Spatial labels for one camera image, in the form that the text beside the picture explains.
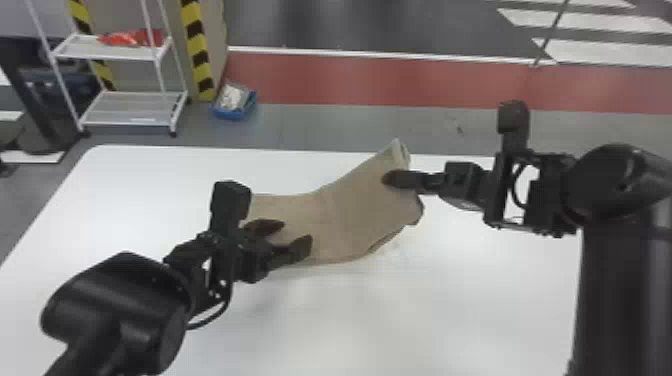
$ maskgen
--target red object on shelf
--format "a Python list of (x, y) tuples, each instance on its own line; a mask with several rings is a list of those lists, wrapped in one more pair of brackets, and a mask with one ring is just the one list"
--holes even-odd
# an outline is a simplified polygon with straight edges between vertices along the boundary
[[(163, 31), (160, 29), (152, 29), (152, 35), (154, 37), (154, 45), (156, 47), (163, 46), (163, 39), (164, 39)], [(124, 31), (118, 33), (107, 33), (98, 36), (98, 40), (101, 43), (110, 46), (127, 46), (127, 47), (151, 46), (149, 40), (149, 33), (147, 32), (147, 29), (138, 29), (134, 31)]]

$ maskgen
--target black cylinder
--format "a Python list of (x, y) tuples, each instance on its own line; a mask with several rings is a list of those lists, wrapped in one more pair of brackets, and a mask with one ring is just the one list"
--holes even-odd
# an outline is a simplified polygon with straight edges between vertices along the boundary
[(586, 224), (568, 376), (672, 375), (672, 201)]

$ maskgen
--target metal shelf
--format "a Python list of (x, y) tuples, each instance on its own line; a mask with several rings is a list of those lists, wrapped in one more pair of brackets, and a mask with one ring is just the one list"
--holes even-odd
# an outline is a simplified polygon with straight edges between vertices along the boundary
[(83, 125), (174, 126), (186, 99), (186, 91), (102, 91), (79, 122)]
[(95, 35), (71, 34), (53, 50), (57, 58), (160, 61), (173, 43), (165, 38), (161, 47), (108, 46), (98, 41)]
[[(34, 0), (24, 0), (30, 17), (37, 28), (37, 33), (42, 41), (42, 47), (48, 53), (49, 64), (56, 74), (58, 86), (61, 88), (63, 98), (68, 106), (73, 120), (77, 123), (77, 129), (86, 134), (87, 125), (141, 125), (141, 126), (164, 126), (170, 128), (170, 135), (177, 136), (177, 119), (180, 116), (187, 96), (187, 83), (184, 79), (184, 72), (180, 65), (180, 58), (173, 45), (173, 38), (170, 34), (170, 24), (168, 14), (162, 0), (157, 0), (161, 19), (163, 21), (163, 30), (166, 37), (160, 47), (156, 46), (154, 33), (148, 32), (149, 47), (127, 47), (127, 46), (108, 46), (98, 41), (95, 35), (82, 34), (71, 17), (70, 26), (73, 33), (61, 42), (56, 48), (51, 49), (44, 33), (42, 24), (35, 10)], [(147, 0), (139, 0), (140, 10), (144, 21), (145, 30), (154, 30), (147, 9)], [(161, 59), (168, 50), (172, 50), (175, 66), (180, 78), (181, 91), (167, 91), (166, 85), (161, 73)], [(107, 91), (105, 85), (98, 74), (96, 78), (100, 85), (101, 92), (91, 102), (88, 109), (80, 117), (74, 102), (65, 86), (65, 80), (61, 73), (57, 59), (86, 59), (91, 71), (95, 72), (95, 60), (117, 60), (117, 61), (150, 61), (154, 64), (156, 79), (159, 83), (158, 92), (124, 92)]]

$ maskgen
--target blue container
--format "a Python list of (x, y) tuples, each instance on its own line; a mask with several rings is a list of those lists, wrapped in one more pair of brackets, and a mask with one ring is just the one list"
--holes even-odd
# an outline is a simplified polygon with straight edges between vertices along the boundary
[(210, 110), (215, 117), (218, 119), (224, 120), (244, 120), (247, 118), (247, 115), (250, 114), (254, 105), (257, 104), (257, 92), (255, 90), (250, 91), (250, 96), (247, 97), (247, 102), (242, 109), (237, 109), (234, 111), (226, 111), (221, 108), (215, 107), (214, 104), (210, 104)]

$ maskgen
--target red floor stripe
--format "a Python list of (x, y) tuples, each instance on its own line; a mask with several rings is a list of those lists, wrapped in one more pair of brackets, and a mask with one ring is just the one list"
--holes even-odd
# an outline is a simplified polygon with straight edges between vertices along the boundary
[(264, 103), (672, 114), (672, 70), (231, 53), (225, 76)]

